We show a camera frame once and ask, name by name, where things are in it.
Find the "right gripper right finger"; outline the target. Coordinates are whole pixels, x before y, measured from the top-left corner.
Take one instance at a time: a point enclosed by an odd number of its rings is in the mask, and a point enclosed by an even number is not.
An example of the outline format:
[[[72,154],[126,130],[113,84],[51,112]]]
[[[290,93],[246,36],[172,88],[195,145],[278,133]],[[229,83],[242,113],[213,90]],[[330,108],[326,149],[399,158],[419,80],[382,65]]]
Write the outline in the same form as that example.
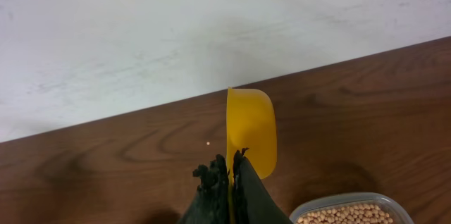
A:
[[[245,156],[247,148],[233,157],[233,207],[239,224],[292,224],[292,221],[272,200]]]

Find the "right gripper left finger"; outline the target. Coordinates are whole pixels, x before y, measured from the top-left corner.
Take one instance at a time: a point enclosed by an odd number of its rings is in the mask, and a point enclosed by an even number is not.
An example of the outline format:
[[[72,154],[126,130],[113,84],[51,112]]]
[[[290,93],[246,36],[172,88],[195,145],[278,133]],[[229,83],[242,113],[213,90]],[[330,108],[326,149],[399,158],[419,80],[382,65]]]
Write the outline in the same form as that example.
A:
[[[200,184],[177,224],[229,224],[229,179],[225,158],[217,154],[208,166],[199,164],[192,176],[199,178]]]

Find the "yellow measuring scoop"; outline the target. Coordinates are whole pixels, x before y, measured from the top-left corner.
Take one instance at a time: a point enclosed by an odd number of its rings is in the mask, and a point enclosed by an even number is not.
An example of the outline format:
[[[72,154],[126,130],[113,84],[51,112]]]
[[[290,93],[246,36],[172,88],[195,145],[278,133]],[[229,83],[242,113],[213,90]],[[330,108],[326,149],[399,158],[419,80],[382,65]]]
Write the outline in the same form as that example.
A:
[[[233,157],[247,148],[245,156],[257,175],[267,178],[277,164],[277,132],[273,104],[266,93],[258,89],[228,89],[226,104],[226,163],[230,171],[229,211],[233,223]]]

